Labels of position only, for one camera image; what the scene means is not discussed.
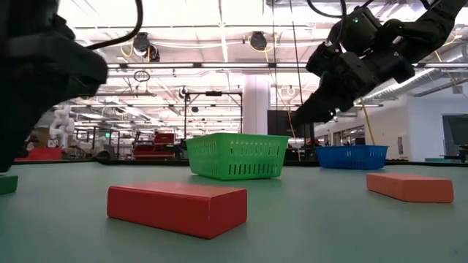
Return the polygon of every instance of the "pillar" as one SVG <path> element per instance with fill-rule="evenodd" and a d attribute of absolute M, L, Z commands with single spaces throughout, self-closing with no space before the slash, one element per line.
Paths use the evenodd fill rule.
<path fill-rule="evenodd" d="M 243 133 L 268 134 L 270 76 L 247 75 L 244 85 Z"/>

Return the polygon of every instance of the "blue basket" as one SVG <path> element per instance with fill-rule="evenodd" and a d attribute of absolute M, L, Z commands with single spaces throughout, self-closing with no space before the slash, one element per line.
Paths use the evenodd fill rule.
<path fill-rule="evenodd" d="M 380 169 L 388 146 L 356 145 L 316 147 L 321 167 L 338 169 Z"/>

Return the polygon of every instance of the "table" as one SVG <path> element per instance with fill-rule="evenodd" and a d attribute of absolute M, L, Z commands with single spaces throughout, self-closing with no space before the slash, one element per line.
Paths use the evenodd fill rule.
<path fill-rule="evenodd" d="M 0 262 L 468 262 L 468 170 L 390 166 L 450 178 L 455 202 L 413 204 L 366 190 L 366 172 L 285 167 L 223 182 L 188 167 L 98 163 L 13 167 L 0 196 Z M 111 185 L 146 181 L 245 187 L 246 224 L 212 240 L 108 218 Z"/>

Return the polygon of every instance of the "red block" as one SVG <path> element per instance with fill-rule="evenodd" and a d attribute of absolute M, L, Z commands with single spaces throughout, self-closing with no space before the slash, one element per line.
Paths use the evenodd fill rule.
<path fill-rule="evenodd" d="M 107 216 L 211 239 L 247 220 L 247 190 L 172 182 L 111 186 Z"/>
<path fill-rule="evenodd" d="M 406 202 L 453 202 L 452 181 L 410 174 L 367 174 L 367 189 Z"/>
<path fill-rule="evenodd" d="M 15 161 L 56 161 L 61 160 L 61 148 L 34 148 L 26 158 L 16 158 Z"/>

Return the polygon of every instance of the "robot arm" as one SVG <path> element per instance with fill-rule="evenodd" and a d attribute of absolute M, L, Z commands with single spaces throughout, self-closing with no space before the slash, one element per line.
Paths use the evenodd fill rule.
<path fill-rule="evenodd" d="M 137 23 L 132 32 L 83 47 L 57 15 L 59 2 L 0 0 L 0 111 L 9 113 L 2 122 L 5 129 L 0 129 L 0 172 L 11 167 L 46 110 L 68 99 L 93 96 L 106 82 L 106 61 L 93 50 L 133 39 L 143 23 L 142 0 L 135 0 Z"/>
<path fill-rule="evenodd" d="M 436 0 L 415 22 L 389 20 L 384 25 L 368 8 L 355 9 L 346 17 L 341 39 L 337 39 L 339 21 L 331 29 L 329 42 L 311 55 L 306 69 L 320 77 L 320 85 L 297 109 L 293 124 L 328 122 L 336 108 L 349 110 L 356 99 L 379 84 L 391 78 L 402 83 L 413 77 L 412 64 L 445 43 L 467 2 Z"/>

